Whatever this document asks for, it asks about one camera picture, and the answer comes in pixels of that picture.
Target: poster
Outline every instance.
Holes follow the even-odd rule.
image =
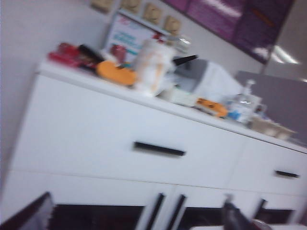
[[[190,19],[265,63],[293,0],[165,0]]]
[[[144,40],[152,38],[155,34],[155,30],[118,13],[106,39],[105,50],[110,50],[113,45],[124,46],[127,50],[125,61],[133,62]]]

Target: purple sign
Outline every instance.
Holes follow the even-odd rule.
[[[168,4],[180,11],[185,11],[189,0],[165,0]]]
[[[265,63],[293,0],[165,0]]]

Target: black handle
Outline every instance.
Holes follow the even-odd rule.
[[[263,206],[265,205],[267,201],[265,199],[261,199],[259,206],[257,208],[257,212],[254,215],[254,219],[258,219],[258,216],[260,214],[260,212],[263,210]]]
[[[299,178],[300,175],[294,174],[294,173],[290,173],[290,172],[283,172],[283,171],[279,171],[279,170],[275,170],[275,173],[277,175],[280,176],[287,176],[287,177],[294,177],[294,178]]]
[[[163,193],[160,193],[159,196],[158,196],[158,199],[155,203],[155,206],[154,206],[154,209],[153,209],[153,212],[150,216],[150,219],[148,221],[148,224],[147,224],[147,227],[146,227],[146,230],[151,230],[152,227],[153,227],[153,224],[154,224],[154,220],[156,219],[157,215],[158,215],[158,211],[162,205],[162,202],[165,198],[165,195],[163,195]]]
[[[174,210],[173,216],[172,216],[172,218],[171,218],[171,220],[170,220],[166,230],[171,230],[172,229],[172,227],[173,227],[173,225],[174,225],[174,223],[176,221],[176,218],[178,216],[178,213],[179,213],[179,211],[180,211],[180,209],[181,209],[181,207],[183,205],[183,202],[185,201],[186,198],[187,197],[185,195],[181,195],[179,197],[179,200],[178,200],[178,203],[177,203],[176,208]]]
[[[134,147],[144,149],[144,150],[151,150],[151,151],[168,153],[168,154],[181,156],[181,157],[186,154],[185,151],[180,151],[180,150],[177,150],[177,149],[169,149],[169,148],[151,145],[151,144],[145,144],[145,143],[141,143],[141,142],[138,142],[138,141],[134,142]]]
[[[198,58],[197,55],[192,55],[192,56],[188,56],[188,57],[180,57],[180,58],[174,59],[173,62],[176,66],[180,66],[180,65],[182,65],[186,62],[195,60],[197,58]]]

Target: black drawer handle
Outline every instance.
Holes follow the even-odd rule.
[[[150,216],[150,219],[148,221],[146,230],[151,230],[152,229],[154,221],[155,221],[155,219],[156,219],[156,217],[158,215],[158,211],[159,211],[159,209],[160,209],[160,207],[162,205],[162,202],[163,202],[164,198],[165,198],[165,195],[163,193],[160,193],[159,196],[158,196],[158,199],[157,199],[157,201],[155,203],[153,212],[152,212],[152,214]]]
[[[157,152],[163,152],[163,153],[168,153],[176,156],[184,156],[186,154],[185,151],[180,151],[177,149],[169,149],[161,146],[156,146],[156,145],[151,145],[151,144],[145,144],[141,142],[134,142],[134,147],[139,148],[139,149],[144,149],[144,150],[151,150],[151,151],[157,151]]]
[[[279,171],[279,170],[275,170],[275,173],[277,175],[280,176],[287,176],[287,177],[294,177],[294,178],[299,178],[300,175],[294,174],[294,173],[290,173],[290,172],[283,172],[283,171]]]
[[[177,216],[178,216],[178,213],[179,213],[179,211],[181,210],[181,207],[182,207],[182,205],[183,205],[183,202],[186,200],[186,198],[187,198],[187,197],[186,197],[185,195],[181,195],[181,196],[180,196],[180,198],[179,198],[179,200],[178,200],[178,203],[177,203],[177,205],[176,205],[176,208],[175,208],[175,210],[174,210],[173,216],[172,216],[172,218],[171,218],[171,220],[170,220],[170,222],[169,222],[168,227],[167,227],[166,230],[171,230],[171,229],[173,228],[173,225],[174,225],[174,223],[175,223],[175,221],[176,221],[176,218],[177,218]]]

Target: white wall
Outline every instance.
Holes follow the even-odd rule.
[[[289,53],[300,64],[281,64],[273,58],[264,73],[282,78],[307,79],[307,1],[296,0],[291,13],[277,40],[277,45]]]
[[[233,74],[261,69],[259,62],[166,4],[151,2],[164,10],[164,18],[171,14],[182,21],[182,33],[192,38],[191,54],[220,63]],[[89,0],[1,1],[2,163],[9,158],[37,64],[62,41],[101,48],[119,4],[120,0],[115,0],[113,11],[102,14],[89,7]]]

